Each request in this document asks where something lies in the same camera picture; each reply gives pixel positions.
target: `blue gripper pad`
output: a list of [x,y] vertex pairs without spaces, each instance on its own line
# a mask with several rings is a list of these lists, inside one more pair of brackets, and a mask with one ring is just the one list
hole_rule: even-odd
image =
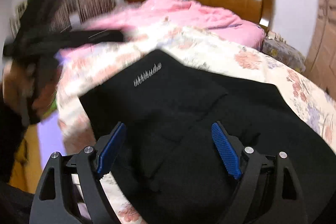
[[239,180],[242,176],[242,172],[239,168],[239,158],[229,140],[224,135],[222,129],[216,122],[211,126],[211,135],[227,172],[236,180]]
[[110,172],[112,164],[114,163],[120,148],[126,139],[126,126],[123,123],[119,123],[112,131],[109,141],[100,152],[98,157],[97,176],[102,178],[105,174]]

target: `white floral sheet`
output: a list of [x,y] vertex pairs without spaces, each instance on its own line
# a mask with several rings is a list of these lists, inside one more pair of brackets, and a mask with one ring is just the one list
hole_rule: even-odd
[[[89,54],[64,64],[57,103],[68,154],[95,144],[78,97],[155,48],[190,67],[276,85],[292,110],[336,151],[336,102],[310,80],[252,48],[222,40],[208,31],[164,22],[139,28],[128,43],[99,44]],[[145,223],[111,174],[101,183],[121,223]]]

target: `purple cloth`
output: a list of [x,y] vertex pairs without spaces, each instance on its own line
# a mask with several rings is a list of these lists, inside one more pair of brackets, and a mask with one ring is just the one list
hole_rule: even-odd
[[65,156],[65,148],[63,145],[62,132],[57,124],[58,112],[53,112],[48,119],[37,124],[37,136],[40,145],[41,167],[47,164],[50,155],[58,151]]

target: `pink bedding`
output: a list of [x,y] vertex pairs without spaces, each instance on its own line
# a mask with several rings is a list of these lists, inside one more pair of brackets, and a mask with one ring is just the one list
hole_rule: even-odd
[[137,9],[107,15],[89,23],[88,28],[134,28],[169,20],[179,26],[208,28],[221,38],[260,49],[265,32],[224,8],[203,6],[194,0],[147,0]]

